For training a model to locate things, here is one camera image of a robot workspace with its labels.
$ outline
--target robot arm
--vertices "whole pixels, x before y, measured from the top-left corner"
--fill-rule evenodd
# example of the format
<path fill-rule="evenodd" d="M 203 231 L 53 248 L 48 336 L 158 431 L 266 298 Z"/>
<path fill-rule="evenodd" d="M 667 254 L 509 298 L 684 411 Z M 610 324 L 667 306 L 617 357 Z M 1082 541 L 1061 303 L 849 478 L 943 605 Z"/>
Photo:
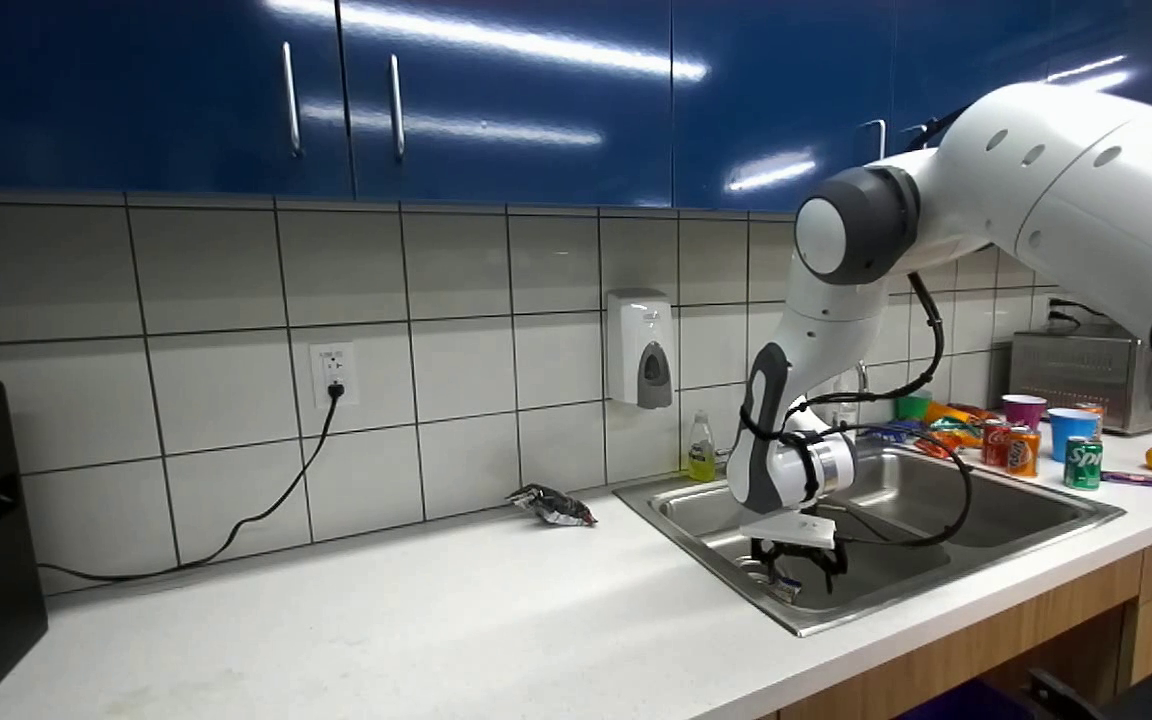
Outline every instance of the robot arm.
<path fill-rule="evenodd" d="M 1152 338 L 1152 107 L 1054 85 L 975 101 L 933 151 L 831 175 L 797 217 L 777 338 L 753 369 L 731 492 L 813 508 L 852 483 L 797 395 L 852 369 L 888 280 L 995 242 Z"/>

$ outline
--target cleaning product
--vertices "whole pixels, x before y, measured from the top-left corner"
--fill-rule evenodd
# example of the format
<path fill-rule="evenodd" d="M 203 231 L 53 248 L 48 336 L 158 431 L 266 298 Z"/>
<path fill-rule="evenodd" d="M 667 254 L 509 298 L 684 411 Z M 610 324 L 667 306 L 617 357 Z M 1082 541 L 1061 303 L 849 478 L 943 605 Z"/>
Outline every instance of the cleaning product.
<path fill-rule="evenodd" d="M 713 439 L 709 439 L 709 415 L 705 415 L 705 411 L 695 411 L 691 431 L 688 431 L 684 477 L 688 477 L 691 483 L 709 483 L 709 478 L 718 478 L 718 477 L 724 477 L 718 453 L 716 453 Z"/>

